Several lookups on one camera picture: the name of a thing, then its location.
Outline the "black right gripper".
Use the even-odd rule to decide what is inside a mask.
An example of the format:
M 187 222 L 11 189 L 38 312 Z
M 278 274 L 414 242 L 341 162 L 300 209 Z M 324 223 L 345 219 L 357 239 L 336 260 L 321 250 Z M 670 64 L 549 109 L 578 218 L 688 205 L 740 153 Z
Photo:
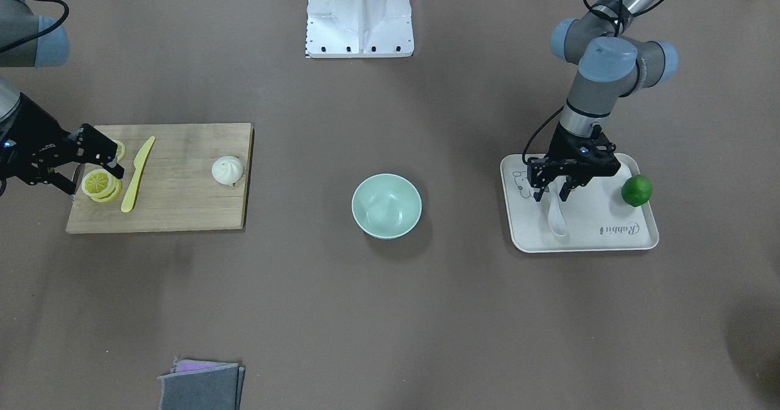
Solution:
M 122 180 L 119 146 L 90 124 L 67 132 L 58 121 L 21 93 L 2 123 L 1 179 L 16 177 L 30 186 L 50 183 L 70 196 L 76 184 L 55 169 L 67 163 L 94 164 Z

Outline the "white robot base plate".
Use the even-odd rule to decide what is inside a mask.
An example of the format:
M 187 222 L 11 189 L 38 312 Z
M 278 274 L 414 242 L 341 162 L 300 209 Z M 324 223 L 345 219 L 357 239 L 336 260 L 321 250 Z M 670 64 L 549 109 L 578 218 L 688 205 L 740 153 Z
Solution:
M 402 58 L 414 47 L 411 0 L 307 0 L 307 58 Z

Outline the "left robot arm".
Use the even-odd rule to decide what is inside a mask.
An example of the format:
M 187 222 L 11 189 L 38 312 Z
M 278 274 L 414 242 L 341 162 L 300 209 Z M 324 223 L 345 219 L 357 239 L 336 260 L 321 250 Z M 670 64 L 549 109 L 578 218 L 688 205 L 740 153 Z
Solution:
M 565 19 L 554 29 L 550 49 L 558 58 L 576 65 L 577 74 L 565 104 L 553 116 L 558 123 L 548 151 L 542 157 L 524 157 L 534 200 L 558 191 L 562 201 L 576 188 L 596 177 L 612 177 L 621 164 L 615 144 L 604 129 L 618 99 L 651 88 L 671 78 L 679 54 L 662 40 L 638 41 L 626 30 L 638 18 L 665 0 L 583 0 L 582 18 Z

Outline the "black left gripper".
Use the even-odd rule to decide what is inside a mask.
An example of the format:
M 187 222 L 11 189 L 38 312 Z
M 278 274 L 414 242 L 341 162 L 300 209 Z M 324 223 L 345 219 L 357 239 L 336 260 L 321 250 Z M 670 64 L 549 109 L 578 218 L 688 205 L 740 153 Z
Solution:
M 561 202 L 567 202 L 569 194 L 578 186 L 587 185 L 594 177 L 612 177 L 621 168 L 615 156 L 615 144 L 610 141 L 601 125 L 595 124 L 590 135 L 574 135 L 557 124 L 548 152 L 541 158 L 527 160 L 527 172 L 533 197 L 536 202 L 549 193 L 549 183 L 560 176 L 563 180 L 559 190 Z

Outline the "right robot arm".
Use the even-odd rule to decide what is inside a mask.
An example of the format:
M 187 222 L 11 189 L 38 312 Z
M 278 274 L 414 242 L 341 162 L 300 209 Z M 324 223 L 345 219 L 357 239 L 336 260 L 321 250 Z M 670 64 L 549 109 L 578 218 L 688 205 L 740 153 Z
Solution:
M 49 68 L 69 58 L 69 38 L 63 27 L 69 7 L 59 18 L 34 14 L 30 0 L 1 0 L 1 64 L 3 68 Z M 67 132 L 51 114 L 8 80 L 1 82 L 2 183 L 18 178 L 30 186 L 47 183 L 66 194 L 76 183 L 57 171 L 70 163 L 98 165 L 114 178 L 124 177 L 118 146 L 92 125 Z

